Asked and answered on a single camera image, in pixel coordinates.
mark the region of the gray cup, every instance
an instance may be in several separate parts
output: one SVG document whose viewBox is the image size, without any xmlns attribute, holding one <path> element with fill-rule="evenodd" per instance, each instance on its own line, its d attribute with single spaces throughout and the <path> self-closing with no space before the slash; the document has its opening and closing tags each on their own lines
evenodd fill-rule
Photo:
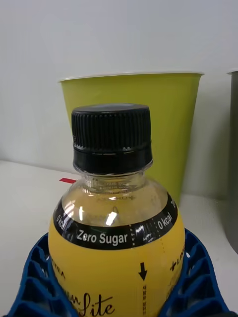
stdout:
<svg viewBox="0 0 238 317">
<path fill-rule="evenodd" d="M 230 245 L 238 253 L 238 70 L 232 75 L 228 211 L 225 231 Z"/>
</svg>

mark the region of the yellow bottle label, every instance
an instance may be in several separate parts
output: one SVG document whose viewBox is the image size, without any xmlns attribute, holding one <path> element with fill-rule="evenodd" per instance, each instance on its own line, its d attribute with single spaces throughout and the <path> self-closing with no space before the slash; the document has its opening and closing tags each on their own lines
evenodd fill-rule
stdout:
<svg viewBox="0 0 238 317">
<path fill-rule="evenodd" d="M 49 229 L 56 278 L 87 317 L 157 316 L 180 276 L 184 240 L 170 196 L 154 217 L 115 227 L 76 222 L 60 202 Z"/>
</svg>

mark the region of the blue plastic holder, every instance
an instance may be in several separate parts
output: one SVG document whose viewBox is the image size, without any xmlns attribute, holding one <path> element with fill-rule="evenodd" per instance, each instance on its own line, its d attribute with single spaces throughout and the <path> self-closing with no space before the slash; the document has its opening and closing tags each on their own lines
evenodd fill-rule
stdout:
<svg viewBox="0 0 238 317">
<path fill-rule="evenodd" d="M 228 312 L 204 245 L 186 230 L 181 277 L 159 317 L 203 317 Z M 54 276 L 48 235 L 31 250 L 9 317 L 78 317 Z"/>
</svg>

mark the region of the plastic bottle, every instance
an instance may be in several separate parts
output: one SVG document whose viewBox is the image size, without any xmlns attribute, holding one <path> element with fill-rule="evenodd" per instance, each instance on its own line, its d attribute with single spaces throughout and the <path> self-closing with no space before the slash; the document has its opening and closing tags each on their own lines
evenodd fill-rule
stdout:
<svg viewBox="0 0 238 317">
<path fill-rule="evenodd" d="M 81 178 L 50 224 L 56 278 L 81 316 L 156 317 L 179 278 L 185 236 L 170 195 L 144 175 L 149 108 L 76 108 L 72 131 Z"/>
</svg>

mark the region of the red tape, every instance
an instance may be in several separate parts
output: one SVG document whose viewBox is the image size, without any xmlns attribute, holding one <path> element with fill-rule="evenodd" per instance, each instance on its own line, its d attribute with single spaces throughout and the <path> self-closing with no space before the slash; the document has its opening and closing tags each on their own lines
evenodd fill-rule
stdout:
<svg viewBox="0 0 238 317">
<path fill-rule="evenodd" d="M 62 179 L 60 179 L 59 181 L 64 182 L 64 183 L 69 183 L 69 184 L 73 184 L 76 182 L 76 180 L 74 180 L 74 179 L 64 178 L 64 177 Z"/>
</svg>

